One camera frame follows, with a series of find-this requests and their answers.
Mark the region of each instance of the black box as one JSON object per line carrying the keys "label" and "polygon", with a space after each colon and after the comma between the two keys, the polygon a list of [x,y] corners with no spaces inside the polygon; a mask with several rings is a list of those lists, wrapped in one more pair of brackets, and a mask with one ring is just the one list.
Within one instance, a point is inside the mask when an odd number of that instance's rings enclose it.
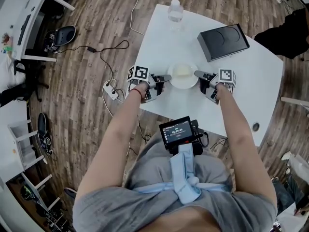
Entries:
{"label": "black box", "polygon": [[249,48],[249,43],[239,24],[201,32],[198,37],[207,62]]}

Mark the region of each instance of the plastic water bottle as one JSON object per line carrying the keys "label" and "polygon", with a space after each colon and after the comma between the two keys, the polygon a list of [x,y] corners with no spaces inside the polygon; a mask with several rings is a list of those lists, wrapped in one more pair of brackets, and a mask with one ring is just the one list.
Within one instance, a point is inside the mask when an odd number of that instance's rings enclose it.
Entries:
{"label": "plastic water bottle", "polygon": [[181,28],[181,20],[183,19],[183,7],[178,0],[172,0],[168,10],[169,20],[171,21],[171,29],[179,30]]}

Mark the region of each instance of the light blue cloth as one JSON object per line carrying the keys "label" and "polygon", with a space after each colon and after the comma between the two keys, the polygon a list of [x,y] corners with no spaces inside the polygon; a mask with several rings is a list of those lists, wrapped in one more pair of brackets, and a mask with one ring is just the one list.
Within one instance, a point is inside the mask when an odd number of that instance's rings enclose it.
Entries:
{"label": "light blue cloth", "polygon": [[174,190],[182,204],[191,203],[201,195],[201,189],[207,191],[226,191],[222,184],[200,183],[195,176],[192,144],[180,145],[177,155],[170,158],[173,182],[156,183],[133,189],[140,193]]}

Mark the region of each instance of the camera screen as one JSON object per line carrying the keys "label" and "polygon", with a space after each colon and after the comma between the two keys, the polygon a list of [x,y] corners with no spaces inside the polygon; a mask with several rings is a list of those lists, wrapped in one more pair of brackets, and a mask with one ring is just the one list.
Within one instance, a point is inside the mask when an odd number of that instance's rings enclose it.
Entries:
{"label": "camera screen", "polygon": [[162,132],[167,144],[193,136],[189,121],[163,128]]}

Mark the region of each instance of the jeans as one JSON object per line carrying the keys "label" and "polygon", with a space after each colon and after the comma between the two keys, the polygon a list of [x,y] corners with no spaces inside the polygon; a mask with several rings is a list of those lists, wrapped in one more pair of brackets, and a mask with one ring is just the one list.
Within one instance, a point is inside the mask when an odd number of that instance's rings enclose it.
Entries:
{"label": "jeans", "polygon": [[304,197],[303,192],[300,190],[291,174],[288,176],[287,181],[284,184],[281,184],[278,179],[273,179],[272,183],[277,195],[277,215],[287,209],[294,202],[296,204],[299,203]]}

